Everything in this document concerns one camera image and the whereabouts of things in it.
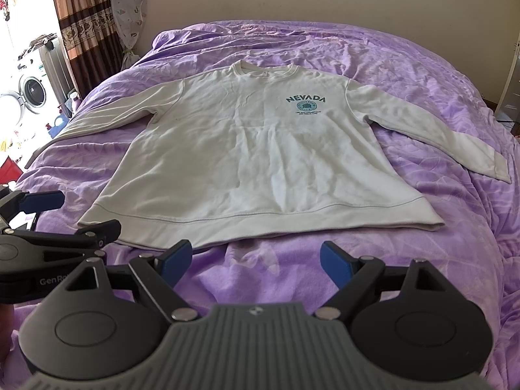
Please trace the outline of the covered standing fan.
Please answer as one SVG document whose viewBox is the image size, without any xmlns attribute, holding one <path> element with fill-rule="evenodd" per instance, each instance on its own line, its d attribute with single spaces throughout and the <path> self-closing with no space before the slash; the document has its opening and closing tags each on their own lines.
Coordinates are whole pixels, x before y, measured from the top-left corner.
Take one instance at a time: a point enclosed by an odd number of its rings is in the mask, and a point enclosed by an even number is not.
<svg viewBox="0 0 520 390">
<path fill-rule="evenodd" d="M 116 32 L 123 47 L 121 70 L 124 71 L 140 58 L 134 48 L 144 28 L 147 0 L 110 0 L 110 2 Z"/>
</svg>

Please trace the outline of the white Nevada sweatshirt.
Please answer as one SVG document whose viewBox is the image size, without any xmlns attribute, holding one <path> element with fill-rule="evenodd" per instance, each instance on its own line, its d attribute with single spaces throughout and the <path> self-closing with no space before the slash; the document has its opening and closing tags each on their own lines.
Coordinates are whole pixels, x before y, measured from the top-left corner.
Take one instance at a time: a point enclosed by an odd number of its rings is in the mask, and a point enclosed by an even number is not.
<svg viewBox="0 0 520 390">
<path fill-rule="evenodd" d="M 477 174 L 509 181 L 478 138 L 375 86 L 296 65 L 243 61 L 155 85 L 81 115 L 62 139 L 149 122 L 81 217 L 111 219 L 121 241 L 167 249 L 268 235 L 443 223 L 390 165 L 373 124 L 429 144 Z"/>
</svg>

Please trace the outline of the brown patterned curtain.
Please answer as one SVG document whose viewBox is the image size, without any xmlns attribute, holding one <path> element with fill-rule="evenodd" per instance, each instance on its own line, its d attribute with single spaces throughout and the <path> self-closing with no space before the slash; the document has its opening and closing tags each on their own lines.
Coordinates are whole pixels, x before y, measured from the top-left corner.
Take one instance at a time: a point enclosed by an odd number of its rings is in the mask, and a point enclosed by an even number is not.
<svg viewBox="0 0 520 390">
<path fill-rule="evenodd" d="M 54 0 L 63 47 L 76 90 L 84 98 L 118 73 L 123 47 L 110 0 Z"/>
</svg>

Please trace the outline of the red object by bed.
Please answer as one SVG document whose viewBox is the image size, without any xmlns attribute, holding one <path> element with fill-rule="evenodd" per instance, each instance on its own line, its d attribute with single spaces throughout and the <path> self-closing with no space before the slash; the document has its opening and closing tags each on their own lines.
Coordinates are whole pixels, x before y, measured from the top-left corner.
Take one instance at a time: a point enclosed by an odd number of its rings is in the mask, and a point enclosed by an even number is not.
<svg viewBox="0 0 520 390">
<path fill-rule="evenodd" d="M 12 181 L 16 182 L 22 174 L 23 171 L 18 164 L 7 156 L 0 167 L 0 184 L 5 185 Z"/>
</svg>

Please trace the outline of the grey suitcase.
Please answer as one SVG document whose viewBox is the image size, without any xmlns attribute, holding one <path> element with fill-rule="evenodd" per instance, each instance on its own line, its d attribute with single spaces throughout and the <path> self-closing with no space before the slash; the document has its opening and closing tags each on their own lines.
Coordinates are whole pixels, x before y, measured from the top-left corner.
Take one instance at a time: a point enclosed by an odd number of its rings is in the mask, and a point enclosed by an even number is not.
<svg viewBox="0 0 520 390">
<path fill-rule="evenodd" d="M 44 41 L 39 48 L 39 55 L 55 96 L 64 105 L 69 94 L 75 90 L 75 85 L 64 57 L 63 46 L 55 34 Z"/>
</svg>

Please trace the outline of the white washing machine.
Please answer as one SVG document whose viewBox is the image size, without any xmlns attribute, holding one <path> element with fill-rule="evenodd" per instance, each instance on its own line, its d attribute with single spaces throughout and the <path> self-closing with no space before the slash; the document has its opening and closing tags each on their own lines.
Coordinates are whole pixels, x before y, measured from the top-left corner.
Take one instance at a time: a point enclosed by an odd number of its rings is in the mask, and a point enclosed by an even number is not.
<svg viewBox="0 0 520 390">
<path fill-rule="evenodd" d="M 49 89 L 41 62 L 20 63 L 1 85 L 1 130 L 14 132 L 41 123 L 50 109 Z"/>
</svg>

